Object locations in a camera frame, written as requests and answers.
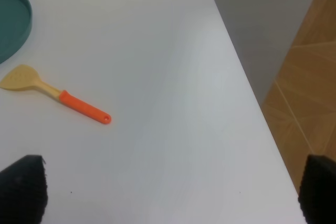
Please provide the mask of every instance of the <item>spatula handle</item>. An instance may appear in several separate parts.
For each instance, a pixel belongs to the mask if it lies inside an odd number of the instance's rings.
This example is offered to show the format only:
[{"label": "spatula handle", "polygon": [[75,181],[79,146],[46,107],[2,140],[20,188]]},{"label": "spatula handle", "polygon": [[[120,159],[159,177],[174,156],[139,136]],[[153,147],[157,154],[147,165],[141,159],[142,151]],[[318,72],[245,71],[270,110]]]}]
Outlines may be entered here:
[{"label": "spatula handle", "polygon": [[58,97],[59,101],[64,105],[92,118],[96,121],[109,124],[112,120],[111,116],[89,104],[83,102],[76,97],[73,97],[67,91],[63,90],[62,93]]}]

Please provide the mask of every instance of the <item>wooden floor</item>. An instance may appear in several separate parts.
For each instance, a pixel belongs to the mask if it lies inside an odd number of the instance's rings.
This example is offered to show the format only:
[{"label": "wooden floor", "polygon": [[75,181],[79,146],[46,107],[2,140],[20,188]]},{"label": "wooden floor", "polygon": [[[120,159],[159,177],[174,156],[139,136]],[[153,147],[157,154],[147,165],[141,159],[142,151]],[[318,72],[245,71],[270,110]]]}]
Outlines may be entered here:
[{"label": "wooden floor", "polygon": [[313,0],[262,111],[297,192],[308,154],[336,160],[336,0]]}]

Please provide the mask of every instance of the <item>spatula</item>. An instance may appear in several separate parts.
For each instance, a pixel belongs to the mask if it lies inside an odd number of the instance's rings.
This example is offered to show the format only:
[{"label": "spatula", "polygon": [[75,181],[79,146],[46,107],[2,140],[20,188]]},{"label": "spatula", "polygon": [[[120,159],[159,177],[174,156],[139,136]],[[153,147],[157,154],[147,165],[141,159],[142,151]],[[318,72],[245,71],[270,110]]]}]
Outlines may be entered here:
[{"label": "spatula", "polygon": [[36,70],[27,65],[19,65],[9,72],[0,82],[0,88],[14,91],[36,89],[100,123],[109,124],[112,120],[109,114],[73,97],[66,90],[60,91],[42,82]]}]

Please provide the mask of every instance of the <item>yellow spatula head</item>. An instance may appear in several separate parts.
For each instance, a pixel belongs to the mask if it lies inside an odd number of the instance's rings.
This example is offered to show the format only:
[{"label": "yellow spatula head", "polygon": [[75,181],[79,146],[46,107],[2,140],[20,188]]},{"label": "yellow spatula head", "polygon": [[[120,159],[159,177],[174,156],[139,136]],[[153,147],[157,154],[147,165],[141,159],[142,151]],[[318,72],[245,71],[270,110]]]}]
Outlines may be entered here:
[{"label": "yellow spatula head", "polygon": [[19,65],[0,82],[0,88],[8,90],[31,89],[39,80],[36,70],[27,65]]}]

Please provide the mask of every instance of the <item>black object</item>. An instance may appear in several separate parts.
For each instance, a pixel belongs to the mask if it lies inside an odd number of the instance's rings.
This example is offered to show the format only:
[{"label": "black object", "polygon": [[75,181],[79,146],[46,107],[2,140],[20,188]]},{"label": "black object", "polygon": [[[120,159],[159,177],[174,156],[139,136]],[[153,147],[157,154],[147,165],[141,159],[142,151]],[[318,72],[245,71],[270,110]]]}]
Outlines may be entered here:
[{"label": "black object", "polygon": [[336,163],[309,155],[300,186],[299,202],[308,224],[336,223]]},{"label": "black object", "polygon": [[48,202],[43,158],[27,155],[0,172],[0,223],[38,224]]}]

